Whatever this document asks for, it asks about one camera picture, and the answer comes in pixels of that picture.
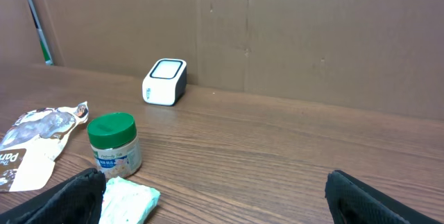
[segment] light green cloth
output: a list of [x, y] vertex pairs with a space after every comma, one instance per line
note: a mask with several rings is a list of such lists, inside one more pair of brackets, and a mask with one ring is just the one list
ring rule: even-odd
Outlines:
[[160, 192], [118, 178], [110, 179], [103, 194], [99, 224], [143, 223], [157, 205]]

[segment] white and brown package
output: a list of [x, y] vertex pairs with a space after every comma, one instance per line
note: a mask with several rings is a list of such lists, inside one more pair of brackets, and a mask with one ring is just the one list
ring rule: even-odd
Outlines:
[[69, 134], [87, 120], [87, 102], [21, 115], [0, 142], [0, 192], [41, 189]]

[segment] device screen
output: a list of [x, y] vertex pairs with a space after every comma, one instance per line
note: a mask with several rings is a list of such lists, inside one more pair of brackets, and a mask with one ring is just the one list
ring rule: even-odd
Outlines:
[[174, 78], [181, 65], [181, 61], [162, 60], [155, 67], [153, 73], [151, 74], [151, 77], [166, 79]]

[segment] jar with green lid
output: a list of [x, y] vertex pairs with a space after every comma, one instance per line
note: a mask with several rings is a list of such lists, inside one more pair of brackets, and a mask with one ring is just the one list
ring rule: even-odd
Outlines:
[[130, 114], [103, 115], [91, 121], [87, 130], [97, 167], [106, 178], [127, 177], [142, 165], [136, 124]]

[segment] brown table surface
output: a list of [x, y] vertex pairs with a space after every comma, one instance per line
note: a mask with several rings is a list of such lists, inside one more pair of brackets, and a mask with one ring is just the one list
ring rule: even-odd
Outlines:
[[[1, 136], [39, 107], [131, 113], [144, 162], [129, 180], [162, 194], [150, 223], [332, 223], [324, 187], [334, 169], [444, 221], [442, 121], [192, 85], [162, 107], [143, 102], [139, 78], [62, 67], [1, 64], [0, 81]], [[45, 188], [0, 194], [0, 212], [93, 167], [85, 128]]]

